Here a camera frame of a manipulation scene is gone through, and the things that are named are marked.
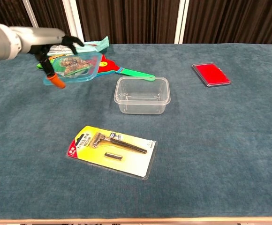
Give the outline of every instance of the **dark curtain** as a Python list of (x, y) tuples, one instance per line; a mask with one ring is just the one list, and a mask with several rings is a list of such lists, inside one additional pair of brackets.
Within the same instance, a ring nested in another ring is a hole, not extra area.
[(183, 42), (272, 44), (272, 0), (190, 0)]
[(62, 0), (30, 0), (39, 27), (59, 28), (70, 34)]
[(173, 43), (179, 0), (77, 0), (87, 41)]
[(0, 0), (0, 23), (7, 26), (32, 26), (22, 0)]

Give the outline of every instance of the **toy spatula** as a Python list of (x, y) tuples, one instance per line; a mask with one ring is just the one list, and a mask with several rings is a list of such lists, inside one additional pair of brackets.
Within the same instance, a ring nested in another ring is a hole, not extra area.
[(117, 74), (123, 74), (123, 75), (128, 75), (128, 76), (137, 76), (137, 77), (143, 77), (146, 80), (149, 81), (154, 81), (155, 76), (151, 74), (146, 74), (138, 71), (134, 71), (131, 69), (125, 69), (122, 67), (119, 67), (118, 65), (115, 64), (114, 61), (107, 59), (104, 55), (102, 57), (102, 60), (99, 64), (98, 68), (98, 74), (97, 76), (102, 76), (102, 75), (107, 75), (111, 73), (117, 73)]

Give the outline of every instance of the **red label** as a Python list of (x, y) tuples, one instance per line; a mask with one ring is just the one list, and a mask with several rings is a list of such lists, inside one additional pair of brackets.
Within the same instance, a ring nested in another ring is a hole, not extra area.
[(68, 151), (67, 151), (67, 155), (69, 157), (73, 157), (73, 158), (78, 158), (78, 155), (76, 153), (76, 146), (75, 146), (75, 140), (72, 141)]

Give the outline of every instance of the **teal tablecloth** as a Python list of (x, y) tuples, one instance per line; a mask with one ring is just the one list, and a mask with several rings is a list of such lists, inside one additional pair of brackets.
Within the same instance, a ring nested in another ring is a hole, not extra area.
[[(0, 219), (272, 216), (272, 45), (112, 45), (118, 65), (166, 77), (162, 115), (125, 115), (120, 75), (44, 86), (31, 55), (0, 62)], [(194, 63), (231, 85), (207, 88)], [(86, 125), (157, 140), (148, 180), (65, 157)]]

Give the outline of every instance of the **clear plastic container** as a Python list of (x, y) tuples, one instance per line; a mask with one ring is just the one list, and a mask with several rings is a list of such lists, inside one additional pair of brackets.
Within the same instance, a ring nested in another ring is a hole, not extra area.
[(166, 78), (147, 81), (139, 77), (121, 77), (116, 85), (114, 101), (122, 113), (161, 114), (170, 102)]

